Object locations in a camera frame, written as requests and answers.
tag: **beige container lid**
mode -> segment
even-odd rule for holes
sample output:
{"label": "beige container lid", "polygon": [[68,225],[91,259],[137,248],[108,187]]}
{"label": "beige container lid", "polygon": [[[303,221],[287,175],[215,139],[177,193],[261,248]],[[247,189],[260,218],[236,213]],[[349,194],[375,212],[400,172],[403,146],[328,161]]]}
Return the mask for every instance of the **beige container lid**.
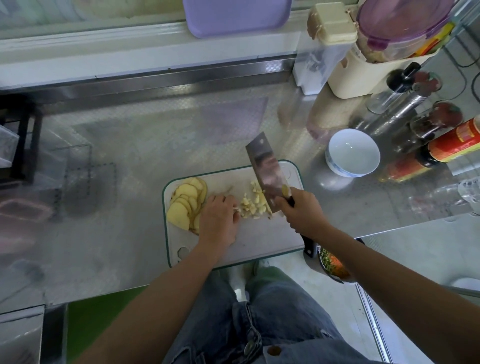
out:
{"label": "beige container lid", "polygon": [[327,2],[312,6],[307,20],[307,31],[330,46],[355,43],[357,28],[342,2]]}

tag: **person's right arm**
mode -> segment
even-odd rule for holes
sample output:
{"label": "person's right arm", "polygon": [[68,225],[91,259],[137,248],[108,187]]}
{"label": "person's right arm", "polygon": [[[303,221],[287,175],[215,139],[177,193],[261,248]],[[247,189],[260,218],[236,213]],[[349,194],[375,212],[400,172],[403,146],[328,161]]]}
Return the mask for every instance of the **person's right arm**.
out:
{"label": "person's right arm", "polygon": [[292,188],[275,200],[296,232],[335,255],[398,327],[435,363],[480,362],[480,307],[334,228],[315,196]]}

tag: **purple lid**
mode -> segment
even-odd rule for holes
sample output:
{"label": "purple lid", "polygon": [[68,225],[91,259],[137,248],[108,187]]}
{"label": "purple lid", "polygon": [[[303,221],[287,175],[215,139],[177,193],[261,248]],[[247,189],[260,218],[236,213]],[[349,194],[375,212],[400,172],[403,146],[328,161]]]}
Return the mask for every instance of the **purple lid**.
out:
{"label": "purple lid", "polygon": [[454,0],[366,0],[357,22],[372,49],[435,35],[448,22]]}
{"label": "purple lid", "polygon": [[292,0],[183,0],[188,29],[197,38],[279,28],[291,6]]}

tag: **purple plastic cutting board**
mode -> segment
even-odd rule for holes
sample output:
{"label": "purple plastic cutting board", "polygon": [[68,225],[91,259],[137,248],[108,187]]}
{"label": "purple plastic cutting board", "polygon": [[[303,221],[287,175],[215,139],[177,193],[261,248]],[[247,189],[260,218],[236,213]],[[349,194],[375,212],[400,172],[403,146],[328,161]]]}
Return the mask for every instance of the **purple plastic cutting board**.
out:
{"label": "purple plastic cutting board", "polygon": [[187,26],[197,38],[281,27],[292,0],[183,0]]}

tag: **forearm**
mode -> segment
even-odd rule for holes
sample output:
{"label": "forearm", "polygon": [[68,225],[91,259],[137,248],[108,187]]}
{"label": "forearm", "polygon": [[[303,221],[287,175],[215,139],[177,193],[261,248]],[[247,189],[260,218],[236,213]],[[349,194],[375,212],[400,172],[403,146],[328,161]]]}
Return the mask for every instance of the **forearm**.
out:
{"label": "forearm", "polygon": [[315,240],[434,362],[473,360],[480,308],[333,227],[322,229]]}
{"label": "forearm", "polygon": [[130,302],[76,364],[161,362],[216,261],[197,245]]}

